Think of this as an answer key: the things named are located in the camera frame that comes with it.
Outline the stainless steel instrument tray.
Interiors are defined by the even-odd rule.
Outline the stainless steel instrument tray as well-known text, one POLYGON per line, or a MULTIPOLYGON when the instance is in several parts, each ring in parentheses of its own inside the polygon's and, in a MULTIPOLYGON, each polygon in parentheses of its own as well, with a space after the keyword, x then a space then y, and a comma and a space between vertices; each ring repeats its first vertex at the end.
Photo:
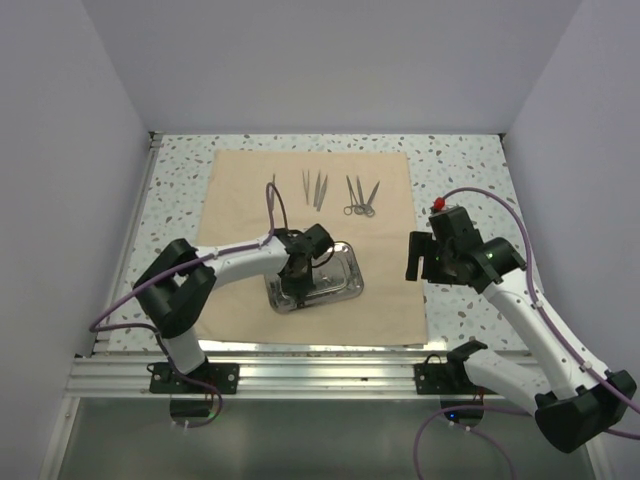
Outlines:
POLYGON ((264 276, 267 298, 279 314, 351 300, 364 290, 364 279, 353 247, 337 241, 317 262, 300 273, 264 276))

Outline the steel surgical scissors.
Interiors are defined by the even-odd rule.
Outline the steel surgical scissors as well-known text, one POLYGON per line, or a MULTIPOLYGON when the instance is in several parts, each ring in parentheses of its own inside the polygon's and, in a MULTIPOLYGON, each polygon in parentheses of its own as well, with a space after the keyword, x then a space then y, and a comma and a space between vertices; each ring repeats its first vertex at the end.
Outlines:
POLYGON ((373 208, 373 202, 376 198, 380 187, 380 182, 377 182, 374 188, 372 189, 367 202, 364 204, 364 213, 367 217, 373 217, 375 215, 375 209, 373 208))

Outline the beige surgical drape cloth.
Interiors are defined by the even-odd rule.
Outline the beige surgical drape cloth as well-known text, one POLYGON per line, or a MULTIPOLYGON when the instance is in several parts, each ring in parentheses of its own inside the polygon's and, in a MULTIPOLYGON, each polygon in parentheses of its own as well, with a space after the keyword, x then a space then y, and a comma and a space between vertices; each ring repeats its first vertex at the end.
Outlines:
POLYGON ((402 153, 224 150, 215 155, 196 245, 254 241, 268 229, 265 193, 288 226, 275 276, 294 291, 279 313, 263 276, 218 280, 195 329, 200 339, 249 343, 404 346, 427 341, 423 288, 405 277, 416 227, 402 153), (303 294, 335 275, 337 247, 349 244, 364 280, 352 299, 313 305, 303 294))

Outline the steel forceps with rings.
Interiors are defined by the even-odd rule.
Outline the steel forceps with rings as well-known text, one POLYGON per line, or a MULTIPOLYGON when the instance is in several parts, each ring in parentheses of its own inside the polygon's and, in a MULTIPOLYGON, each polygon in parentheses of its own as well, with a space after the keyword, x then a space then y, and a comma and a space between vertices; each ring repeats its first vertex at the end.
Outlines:
POLYGON ((355 212, 355 207, 357 206, 357 199, 353 190, 353 186, 351 180, 348 175, 346 175, 346 183, 349 194, 349 204, 343 208, 343 213, 345 215, 351 215, 355 212))

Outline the thin steel tweezers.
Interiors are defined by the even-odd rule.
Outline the thin steel tweezers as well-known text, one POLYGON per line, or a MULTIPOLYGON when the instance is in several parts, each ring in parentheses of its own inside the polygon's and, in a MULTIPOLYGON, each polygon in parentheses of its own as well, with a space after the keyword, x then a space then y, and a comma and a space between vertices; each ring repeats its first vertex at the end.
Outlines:
POLYGON ((303 190, 304 190, 304 198, 305 204, 309 205, 309 197, 310 197, 310 171, 303 170, 302 171, 302 182, 303 182, 303 190))

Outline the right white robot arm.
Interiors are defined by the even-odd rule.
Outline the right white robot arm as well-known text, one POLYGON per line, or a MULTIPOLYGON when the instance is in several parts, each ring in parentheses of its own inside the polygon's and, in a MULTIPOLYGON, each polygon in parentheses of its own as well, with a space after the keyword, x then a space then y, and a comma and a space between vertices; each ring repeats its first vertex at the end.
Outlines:
POLYGON ((443 363, 414 367, 416 390, 464 393, 483 387, 520 407, 557 450, 571 453, 617 424, 637 384, 614 372, 570 331, 528 280, 528 264, 506 239, 484 241, 465 208, 433 211, 431 231, 409 235, 409 281, 468 286, 509 322, 541 371, 506 360, 470 340, 443 363))

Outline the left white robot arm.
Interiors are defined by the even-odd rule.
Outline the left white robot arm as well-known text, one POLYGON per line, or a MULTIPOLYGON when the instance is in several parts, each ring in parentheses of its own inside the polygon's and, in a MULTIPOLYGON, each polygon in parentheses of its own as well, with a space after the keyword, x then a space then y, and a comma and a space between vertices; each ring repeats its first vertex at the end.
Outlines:
POLYGON ((277 228, 255 240, 222 247, 199 249, 184 239, 171 242, 134 284, 133 294, 173 362, 175 384, 193 393, 207 383, 207 360, 195 324, 213 291, 276 275, 291 283, 296 295, 304 295, 312 285, 312 262, 334 245, 319 224, 305 231, 277 228))

